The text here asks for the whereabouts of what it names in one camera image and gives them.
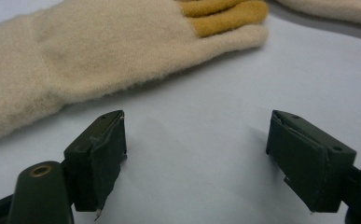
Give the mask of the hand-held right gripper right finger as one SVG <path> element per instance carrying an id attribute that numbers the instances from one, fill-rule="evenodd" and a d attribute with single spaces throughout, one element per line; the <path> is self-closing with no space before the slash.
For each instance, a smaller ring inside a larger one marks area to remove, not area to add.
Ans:
<path id="1" fill-rule="evenodd" d="M 306 119 L 274 110 L 266 152 L 311 211 L 339 210 L 340 185 L 356 157 L 353 149 Z"/>

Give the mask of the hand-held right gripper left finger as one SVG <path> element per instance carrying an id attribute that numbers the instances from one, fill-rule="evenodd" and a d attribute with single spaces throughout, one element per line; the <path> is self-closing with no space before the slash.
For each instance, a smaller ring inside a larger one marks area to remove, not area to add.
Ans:
<path id="1" fill-rule="evenodd" d="M 78 212 L 103 211 L 127 159 L 123 110 L 98 117 L 64 151 L 70 202 Z"/>

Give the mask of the cream and mustard fleece glove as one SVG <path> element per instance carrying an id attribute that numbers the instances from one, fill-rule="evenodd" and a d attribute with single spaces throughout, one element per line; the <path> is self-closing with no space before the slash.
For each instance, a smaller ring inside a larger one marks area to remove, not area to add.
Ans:
<path id="1" fill-rule="evenodd" d="M 361 0 L 277 0 L 298 12 L 361 24 Z"/>
<path id="2" fill-rule="evenodd" d="M 267 39 L 264 0 L 62 0 L 0 23 L 0 138 Z"/>

